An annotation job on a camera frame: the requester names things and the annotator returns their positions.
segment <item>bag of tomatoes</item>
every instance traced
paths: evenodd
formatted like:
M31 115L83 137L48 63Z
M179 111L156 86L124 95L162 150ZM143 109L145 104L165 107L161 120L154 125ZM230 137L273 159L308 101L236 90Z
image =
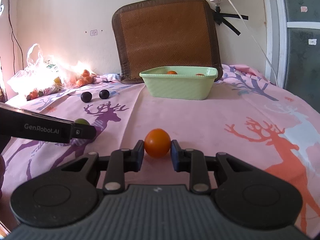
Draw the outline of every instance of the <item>bag of tomatoes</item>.
M30 55L36 46L39 47L38 59L34 62ZM27 54L28 66L8 81L13 91L24 95L29 101L93 83L93 75L83 67L58 62L53 56L47 58L44 60L40 46L34 44Z

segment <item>woven seat cushion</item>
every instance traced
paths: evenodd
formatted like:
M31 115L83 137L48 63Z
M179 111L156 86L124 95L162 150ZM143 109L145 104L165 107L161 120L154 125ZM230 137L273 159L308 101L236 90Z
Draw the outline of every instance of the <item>woven seat cushion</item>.
M206 66L222 76L215 23L206 0L146 0L118 9L112 27L122 82L159 66Z

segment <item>pink bedsheet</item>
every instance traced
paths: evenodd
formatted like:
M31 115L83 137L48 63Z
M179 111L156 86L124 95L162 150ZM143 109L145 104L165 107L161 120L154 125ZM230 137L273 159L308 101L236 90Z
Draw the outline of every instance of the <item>pink bedsheet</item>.
M28 102L23 108L69 120L85 118L96 126L98 136L93 143L73 139L67 145L12 140L3 154L0 220L14 227L13 217L3 216L19 184L89 151L104 156L132 148L159 127L182 148L210 156L227 152L293 184L303 197L296 226L315 236L320 231L319 113L256 70L244 65L223 69L223 81L216 82L203 101L153 98L144 84L100 83ZM109 99L99 98L101 89L110 90ZM93 94L90 103L80 100L83 91ZM188 184L187 173L174 172L169 154L162 159L145 155L141 171L125 178L128 184Z

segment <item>green plastic bowl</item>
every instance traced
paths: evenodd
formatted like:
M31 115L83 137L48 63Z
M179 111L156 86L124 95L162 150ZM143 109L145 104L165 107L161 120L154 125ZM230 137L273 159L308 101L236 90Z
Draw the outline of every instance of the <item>green plastic bowl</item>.
M170 70L178 74L166 74ZM153 97L203 100L209 95L218 70L212 67L168 66L143 71L140 76Z

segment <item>electrical cord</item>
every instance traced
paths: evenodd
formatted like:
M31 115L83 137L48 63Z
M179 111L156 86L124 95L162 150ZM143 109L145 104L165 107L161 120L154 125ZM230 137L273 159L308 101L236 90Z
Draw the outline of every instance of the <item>electrical cord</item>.
M262 51L263 55L265 56L265 58L266 58L266 60L267 60L267 62L268 62L268 64L269 64L269 66L270 66L270 68L271 68L271 70L272 70L272 73L273 73L273 75L274 75L274 77L275 77L276 86L278 87L279 85L278 85L278 80L277 80L276 71L275 71L275 69L273 68L270 60L268 59L267 55L264 53L264 51L263 51L262 47L260 46L260 44L256 41L256 39L255 39L255 37L253 36L253 34L251 33L251 31L249 31L249 28L248 28L247 25L245 24L244 19L242 18L241 14L238 12L238 10L236 9L236 7L233 5L233 3L231 2L231 0L228 0L228 1L229 1L229 3L231 4L231 6L234 8L234 10L236 11L236 13L239 15L239 17L240 17L240 19L242 20L245 28L247 29L247 32L251 35L251 37L253 38L253 40L255 41L255 43L258 45L258 47L259 47L259 49Z
M11 27L11 40L12 40L12 46L13 46L13 73L16 74L15 69L14 69L15 54L14 54L14 41L13 41L13 38L15 39L15 41L18 44L18 46L20 48L20 51L21 51L22 69L23 70L24 70L24 64L23 64L24 62L23 62L23 52L22 52L21 46L20 46L19 42L17 41L16 36L14 35L14 32L13 32L13 27L12 27L11 18L10 18L10 0L8 0L8 18L9 18L9 24L10 24L10 27Z

